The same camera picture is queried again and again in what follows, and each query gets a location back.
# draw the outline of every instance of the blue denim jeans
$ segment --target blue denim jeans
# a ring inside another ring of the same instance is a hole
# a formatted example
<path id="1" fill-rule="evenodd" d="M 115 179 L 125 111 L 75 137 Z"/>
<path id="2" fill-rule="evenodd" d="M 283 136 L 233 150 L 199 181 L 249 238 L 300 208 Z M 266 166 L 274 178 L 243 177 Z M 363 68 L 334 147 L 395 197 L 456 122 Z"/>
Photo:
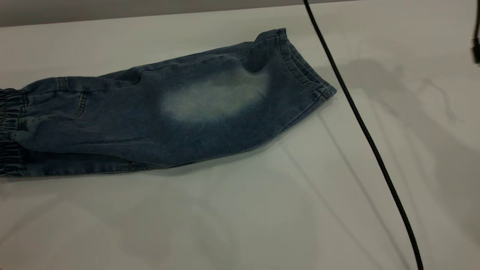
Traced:
<path id="1" fill-rule="evenodd" d="M 252 150 L 336 90 L 285 29 L 100 77 L 0 90 L 0 175 L 166 169 Z"/>

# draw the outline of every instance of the power cord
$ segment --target power cord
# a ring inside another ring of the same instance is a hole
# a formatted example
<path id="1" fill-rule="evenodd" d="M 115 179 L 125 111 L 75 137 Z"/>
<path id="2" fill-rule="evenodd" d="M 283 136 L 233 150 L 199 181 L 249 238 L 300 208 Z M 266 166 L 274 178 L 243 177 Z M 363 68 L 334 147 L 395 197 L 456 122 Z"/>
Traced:
<path id="1" fill-rule="evenodd" d="M 380 153 L 378 152 L 377 146 L 375 146 L 375 143 L 373 142 L 372 136 L 370 136 L 370 133 L 368 132 L 367 127 L 365 126 L 365 123 L 363 122 L 359 111 L 357 110 L 357 106 L 355 106 L 355 103 L 353 102 L 353 99 L 350 95 L 350 92 L 347 89 L 347 86 L 345 85 L 345 82 L 343 81 L 342 75 L 340 74 L 340 71 L 338 70 L 335 61 L 333 60 L 333 56 L 330 53 L 330 50 L 327 46 L 327 43 L 325 42 L 324 36 L 320 32 L 320 28 L 318 27 L 315 18 L 313 17 L 312 10 L 310 9 L 310 5 L 308 4 L 308 0 L 303 0 L 303 3 L 305 4 L 305 8 L 307 9 L 308 16 L 310 17 L 310 21 L 312 22 L 313 27 L 315 28 L 315 32 L 317 33 L 318 38 L 320 39 L 320 42 L 322 43 L 322 46 L 325 50 L 325 54 L 328 57 L 328 60 L 330 61 L 330 65 L 332 66 L 333 71 L 335 72 L 335 76 L 340 83 L 340 86 L 342 87 L 343 92 L 345 93 L 345 97 L 347 98 L 348 103 L 350 104 L 350 107 L 352 108 L 353 114 L 355 115 L 355 118 L 357 118 L 357 121 L 360 125 L 360 128 L 363 131 L 363 134 L 367 138 L 368 143 L 370 144 L 370 147 L 372 148 L 373 154 L 375 158 L 377 159 L 378 165 L 380 166 L 380 170 L 382 171 L 385 181 L 387 183 L 388 188 L 390 189 L 390 193 L 392 194 L 393 200 L 395 201 L 396 207 L 398 208 L 398 212 L 400 212 L 400 216 L 402 217 L 403 224 L 405 225 L 405 228 L 408 233 L 408 237 L 410 238 L 410 243 L 412 244 L 412 249 L 413 253 L 415 255 L 415 260 L 417 261 L 417 267 L 419 270 L 423 270 L 423 263 L 421 260 L 420 256 L 420 251 L 417 245 L 417 240 L 415 239 L 415 234 L 413 233 L 412 227 L 410 225 L 410 222 L 408 221 L 407 214 L 405 213 L 405 210 L 403 209 L 402 202 L 400 201 L 400 198 L 398 197 L 398 194 L 396 193 L 395 187 L 392 183 L 392 180 L 390 179 L 390 176 L 388 175 L 388 171 L 385 167 L 385 164 L 382 160 L 382 157 L 380 156 Z"/>
<path id="2" fill-rule="evenodd" d="M 473 31 L 473 61 L 480 65 L 480 41 L 479 41 L 479 27 L 480 27 L 480 0 L 477 0 L 477 19 L 475 20 L 475 30 Z"/>

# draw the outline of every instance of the gray wall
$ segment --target gray wall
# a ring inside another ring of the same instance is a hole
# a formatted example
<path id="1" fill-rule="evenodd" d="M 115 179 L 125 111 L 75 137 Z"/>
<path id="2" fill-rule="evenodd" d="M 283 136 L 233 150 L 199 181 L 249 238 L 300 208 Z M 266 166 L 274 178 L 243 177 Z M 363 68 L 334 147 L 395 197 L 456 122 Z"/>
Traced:
<path id="1" fill-rule="evenodd" d="M 310 3 L 342 0 L 310 0 Z M 302 0 L 0 0 L 0 27 L 302 4 Z"/>

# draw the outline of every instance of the elastic cuff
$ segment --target elastic cuff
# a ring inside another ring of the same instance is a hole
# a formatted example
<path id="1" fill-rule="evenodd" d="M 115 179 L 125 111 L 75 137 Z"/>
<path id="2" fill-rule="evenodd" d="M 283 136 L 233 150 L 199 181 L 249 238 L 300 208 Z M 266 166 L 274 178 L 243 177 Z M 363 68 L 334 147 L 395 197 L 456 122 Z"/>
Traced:
<path id="1" fill-rule="evenodd" d="M 0 89 L 0 176 L 26 176 L 23 148 L 12 139 L 12 134 L 19 130 L 25 106 L 22 90 Z"/>
<path id="2" fill-rule="evenodd" d="M 285 28 L 277 30 L 279 37 L 280 53 L 283 61 L 295 77 L 303 86 L 319 92 L 325 99 L 329 99 L 336 93 L 336 89 L 326 82 L 313 68 L 305 61 L 297 49 L 290 43 Z"/>

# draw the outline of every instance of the elastic waistband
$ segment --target elastic waistband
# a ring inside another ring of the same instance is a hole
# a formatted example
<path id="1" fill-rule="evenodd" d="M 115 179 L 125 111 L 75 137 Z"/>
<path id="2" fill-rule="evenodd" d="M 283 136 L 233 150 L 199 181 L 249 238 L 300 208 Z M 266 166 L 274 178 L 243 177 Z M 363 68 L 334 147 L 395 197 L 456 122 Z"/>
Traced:
<path id="1" fill-rule="evenodd" d="M 26 106 L 22 90 L 0 89 L 0 176 L 24 176 L 22 147 L 12 139 Z"/>

